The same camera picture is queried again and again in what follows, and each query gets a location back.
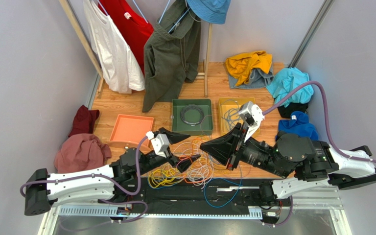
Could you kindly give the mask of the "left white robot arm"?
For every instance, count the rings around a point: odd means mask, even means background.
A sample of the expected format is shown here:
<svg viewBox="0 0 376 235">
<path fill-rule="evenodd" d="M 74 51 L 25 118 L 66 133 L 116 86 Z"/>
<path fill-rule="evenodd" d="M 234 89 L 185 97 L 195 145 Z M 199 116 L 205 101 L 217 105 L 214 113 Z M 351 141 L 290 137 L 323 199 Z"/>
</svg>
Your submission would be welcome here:
<svg viewBox="0 0 376 235">
<path fill-rule="evenodd" d="M 201 157 L 194 154 L 180 158 L 171 152 L 170 145 L 189 137 L 160 128 L 147 132 L 137 147 L 128 148 L 111 164 L 75 173 L 49 174 L 45 168 L 38 169 L 20 188 L 24 214 L 40 215 L 67 203 L 125 202 L 140 194 L 142 175 L 165 164 L 183 173 Z"/>
</svg>

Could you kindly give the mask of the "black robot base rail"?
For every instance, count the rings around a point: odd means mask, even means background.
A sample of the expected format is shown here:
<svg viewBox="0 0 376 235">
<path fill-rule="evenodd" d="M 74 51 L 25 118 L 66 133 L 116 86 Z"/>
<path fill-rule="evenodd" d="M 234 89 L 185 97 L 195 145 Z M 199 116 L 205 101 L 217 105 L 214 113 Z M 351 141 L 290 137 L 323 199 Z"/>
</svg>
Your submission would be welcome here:
<svg viewBox="0 0 376 235">
<path fill-rule="evenodd" d="M 59 216 L 92 216 L 126 220 L 141 218 L 199 218 L 250 219 L 265 224 L 280 224 L 291 219 L 293 211 L 326 211 L 334 224 L 346 221 L 343 205 L 334 187 L 320 187 L 294 194 L 274 206 L 259 206 L 249 200 L 251 191 L 269 179 L 219 178 L 204 188 L 179 183 L 171 187 L 154 189 L 144 183 L 140 194 L 127 200 L 125 205 L 96 202 L 62 205 L 51 209 L 48 220 Z"/>
</svg>

